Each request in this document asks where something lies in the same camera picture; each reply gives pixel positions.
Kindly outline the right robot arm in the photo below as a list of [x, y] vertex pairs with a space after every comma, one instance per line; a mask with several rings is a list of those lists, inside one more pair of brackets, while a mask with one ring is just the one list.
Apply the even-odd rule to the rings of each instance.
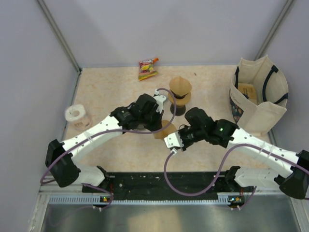
[[265, 164], [266, 169], [234, 167], [225, 179], [230, 191], [241, 187], [278, 187], [295, 199], [305, 199], [309, 187], [309, 153], [293, 152], [267, 143], [226, 119], [213, 120], [204, 110], [194, 107], [185, 114], [189, 123], [178, 131], [182, 150], [202, 140], [239, 150]]

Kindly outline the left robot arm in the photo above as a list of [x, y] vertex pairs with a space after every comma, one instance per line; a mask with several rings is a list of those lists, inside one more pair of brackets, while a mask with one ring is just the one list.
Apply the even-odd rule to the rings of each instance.
[[81, 165], [80, 160], [108, 140], [139, 126], [148, 131], [160, 130], [166, 99], [164, 95], [142, 94], [129, 106], [116, 108], [83, 133], [63, 142], [57, 139], [50, 142], [45, 165], [58, 186], [64, 188], [85, 183], [93, 185], [98, 191], [106, 191], [110, 183], [103, 168]]

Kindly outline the blue glass dripper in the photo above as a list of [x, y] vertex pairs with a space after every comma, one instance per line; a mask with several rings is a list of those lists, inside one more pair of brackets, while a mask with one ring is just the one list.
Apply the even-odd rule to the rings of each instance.
[[184, 98], [186, 98], [187, 97], [187, 95], [188, 94], [185, 94], [185, 95], [178, 95], [178, 94], [175, 94], [175, 93], [173, 93], [173, 96], [176, 98], [176, 99], [184, 99]]

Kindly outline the brown paper coffee filter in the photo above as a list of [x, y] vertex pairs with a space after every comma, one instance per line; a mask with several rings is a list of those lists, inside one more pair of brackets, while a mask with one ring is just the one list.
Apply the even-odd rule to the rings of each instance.
[[169, 88], [176, 95], [183, 96], [191, 92], [192, 85], [187, 79], [178, 76], [171, 79]]

